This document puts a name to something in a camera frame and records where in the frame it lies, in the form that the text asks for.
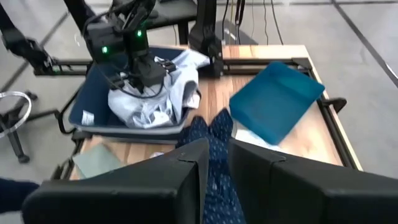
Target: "concrete floor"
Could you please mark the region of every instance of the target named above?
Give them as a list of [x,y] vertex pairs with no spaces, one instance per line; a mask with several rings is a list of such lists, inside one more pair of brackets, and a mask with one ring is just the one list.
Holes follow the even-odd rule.
[[[45,45],[51,55],[61,58],[89,58],[85,47],[79,47],[75,43],[78,29],[70,16],[61,21],[59,27],[55,27],[67,12],[63,1],[0,1],[25,35],[41,42],[46,40],[50,31],[55,31]],[[86,1],[95,6],[95,11],[105,10],[96,7],[97,4],[110,2]],[[257,43],[265,44],[264,8],[258,5],[262,0],[253,2],[257,5],[246,6],[241,31],[252,36]],[[329,95],[342,96],[348,100],[339,116],[364,170],[398,178],[398,138],[395,135],[398,127],[398,119],[395,118],[398,101],[395,96],[398,95],[398,88],[329,1],[294,0],[290,1],[291,4],[286,0],[275,2],[284,2],[283,5],[275,6],[275,13],[285,44],[306,45]],[[297,5],[297,2],[312,2],[314,5]],[[341,8],[392,71],[398,71],[398,27],[395,23],[398,20],[398,3],[375,1],[377,4],[364,4],[360,0],[337,2],[342,2]],[[269,44],[279,44],[271,7],[266,8]],[[219,20],[223,11],[224,6],[219,6]],[[149,32],[151,44],[172,45],[175,43],[173,37],[174,31],[171,27]],[[13,76],[22,63],[21,59],[0,47],[0,86]],[[34,111],[42,111],[60,108],[82,81],[82,78],[37,78],[28,67],[11,85],[10,90],[30,90],[38,94],[39,101],[34,105]],[[2,138],[1,177],[41,182],[48,179],[55,166],[64,161],[73,150],[70,136],[63,136],[59,132],[52,117],[23,126],[19,134],[31,162],[20,165],[8,140]],[[0,223],[20,222],[18,213],[0,216]]]

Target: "wooden table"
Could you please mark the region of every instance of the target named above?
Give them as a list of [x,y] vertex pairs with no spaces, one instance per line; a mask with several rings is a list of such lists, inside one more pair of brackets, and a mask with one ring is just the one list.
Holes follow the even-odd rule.
[[[266,59],[291,59],[309,58],[304,45],[247,45],[247,46],[225,46],[223,57],[227,58],[266,58]],[[315,78],[321,83],[318,73],[310,60]],[[187,124],[196,115],[204,117],[207,123],[218,114],[218,112],[228,107],[229,98],[240,90],[252,76],[227,75],[220,79],[200,79],[199,87],[202,93],[199,109],[192,111],[189,115]],[[349,143],[344,129],[338,119],[336,111],[330,107],[338,128],[345,140],[354,162],[359,170],[362,167],[356,154]],[[112,142],[99,136],[86,139],[80,152],[90,150],[93,146],[103,143],[124,163],[133,164],[135,162],[148,159],[154,152],[169,152],[174,149],[174,145],[158,144],[131,144],[122,142]],[[342,165],[339,154],[330,136],[319,107],[314,103],[304,114],[301,120],[295,125],[289,135],[279,144],[284,152],[296,156],[302,156],[335,165]],[[78,175],[75,168],[70,176],[71,180],[77,180]]]

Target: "blue plastic bin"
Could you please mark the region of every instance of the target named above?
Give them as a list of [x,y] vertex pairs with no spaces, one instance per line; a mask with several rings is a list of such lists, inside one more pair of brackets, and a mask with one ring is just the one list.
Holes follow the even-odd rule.
[[325,87],[272,62],[230,100],[231,115],[266,142],[278,145]]
[[[161,47],[151,47],[150,51],[160,58],[169,60],[174,59],[183,52],[183,50]],[[114,63],[118,64],[118,67],[123,67],[126,64],[126,59],[124,55],[118,56],[114,59]],[[109,84],[101,74],[101,71],[109,77],[117,72],[116,67],[112,65],[94,64],[92,66],[84,85],[80,88],[69,116],[69,122],[74,127],[102,136],[131,139],[132,141],[170,143],[170,141],[178,139],[187,119],[188,110],[183,110],[181,122],[173,126],[152,129],[129,128],[120,121],[108,106]],[[84,124],[82,121],[84,111],[94,116],[94,124]]]

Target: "light blue garment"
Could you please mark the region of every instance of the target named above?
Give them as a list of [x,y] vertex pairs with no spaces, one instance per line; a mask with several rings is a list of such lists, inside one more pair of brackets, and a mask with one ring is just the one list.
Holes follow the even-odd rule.
[[209,58],[193,50],[185,50],[172,60],[176,65],[176,71],[170,72],[164,78],[163,88],[161,84],[144,87],[143,94],[125,81],[123,90],[140,96],[153,96],[153,98],[140,99],[123,93],[120,90],[110,90],[108,93],[108,105],[112,112],[118,116],[130,128],[155,128],[170,126],[179,123],[182,118],[182,109],[198,108],[196,104],[188,104],[198,90],[197,69],[208,65]]

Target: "metal bracket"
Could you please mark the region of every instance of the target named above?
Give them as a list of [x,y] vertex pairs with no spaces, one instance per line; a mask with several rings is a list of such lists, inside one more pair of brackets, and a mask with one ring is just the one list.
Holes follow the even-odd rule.
[[347,100],[342,97],[322,100],[323,106],[333,105],[336,113],[339,113],[341,111],[341,109],[343,109],[346,104],[347,104]]

